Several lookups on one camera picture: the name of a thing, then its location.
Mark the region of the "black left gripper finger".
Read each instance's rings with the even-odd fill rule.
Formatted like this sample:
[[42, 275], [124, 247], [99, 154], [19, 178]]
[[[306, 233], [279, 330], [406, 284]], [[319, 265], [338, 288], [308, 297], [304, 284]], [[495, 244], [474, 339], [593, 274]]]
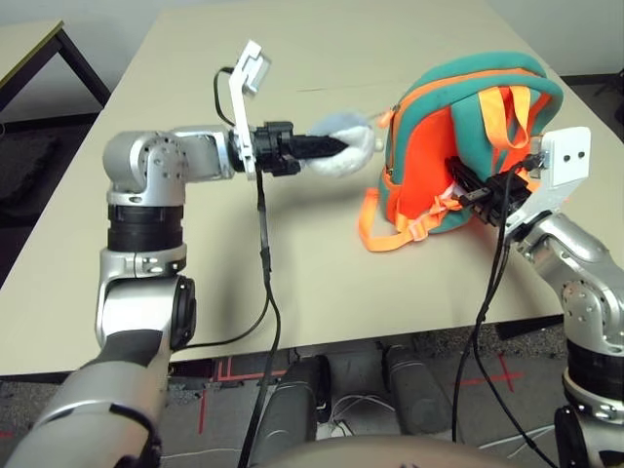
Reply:
[[347, 147], [347, 143], [331, 136], [296, 135], [290, 139], [290, 155], [296, 160], [333, 157]]

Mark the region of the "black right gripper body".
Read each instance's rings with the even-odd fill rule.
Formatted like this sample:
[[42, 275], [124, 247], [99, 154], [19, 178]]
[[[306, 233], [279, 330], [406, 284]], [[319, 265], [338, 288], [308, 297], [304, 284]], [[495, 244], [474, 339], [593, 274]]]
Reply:
[[489, 177], [479, 186], [474, 214], [485, 224], [500, 226], [531, 194], [528, 183], [519, 174], [505, 172]]

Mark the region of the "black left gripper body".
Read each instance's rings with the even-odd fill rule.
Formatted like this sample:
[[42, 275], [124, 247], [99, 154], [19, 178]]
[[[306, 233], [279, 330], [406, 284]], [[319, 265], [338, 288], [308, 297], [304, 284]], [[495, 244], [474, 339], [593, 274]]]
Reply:
[[301, 171], [299, 161], [292, 156], [292, 122], [266, 122], [252, 130], [251, 137], [259, 171], [273, 176], [294, 176]]

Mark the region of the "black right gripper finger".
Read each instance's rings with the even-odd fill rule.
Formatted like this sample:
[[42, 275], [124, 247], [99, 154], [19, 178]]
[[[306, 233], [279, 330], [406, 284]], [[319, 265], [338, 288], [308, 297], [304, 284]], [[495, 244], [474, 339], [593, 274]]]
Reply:
[[488, 188], [479, 188], [459, 196], [458, 201], [462, 206], [473, 206], [483, 204], [491, 198], [491, 191]]
[[465, 166], [459, 157], [446, 159], [446, 168], [450, 173], [456, 194], [466, 194], [481, 191], [490, 194], [491, 190], [481, 181], [476, 173]]

